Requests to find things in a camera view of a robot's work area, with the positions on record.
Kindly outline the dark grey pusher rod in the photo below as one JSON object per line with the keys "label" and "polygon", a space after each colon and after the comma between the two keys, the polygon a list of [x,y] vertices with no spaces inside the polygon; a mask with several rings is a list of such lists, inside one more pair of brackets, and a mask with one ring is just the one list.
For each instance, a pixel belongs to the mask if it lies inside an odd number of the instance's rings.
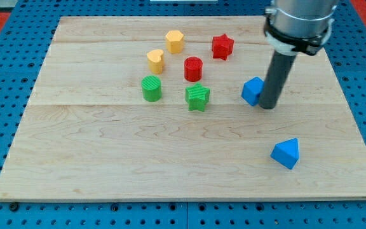
{"label": "dark grey pusher rod", "polygon": [[273,109],[276,107],[295,58],[295,55],[289,56],[274,52],[259,97],[261,108]]}

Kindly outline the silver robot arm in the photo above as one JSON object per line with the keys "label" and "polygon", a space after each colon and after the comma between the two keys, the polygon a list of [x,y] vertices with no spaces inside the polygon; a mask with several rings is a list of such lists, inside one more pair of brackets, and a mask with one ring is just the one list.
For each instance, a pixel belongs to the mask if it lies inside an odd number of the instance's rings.
{"label": "silver robot arm", "polygon": [[316,55],[332,34],[338,0],[272,0],[265,8],[264,34],[274,53],[259,97],[264,109],[276,107],[296,56]]}

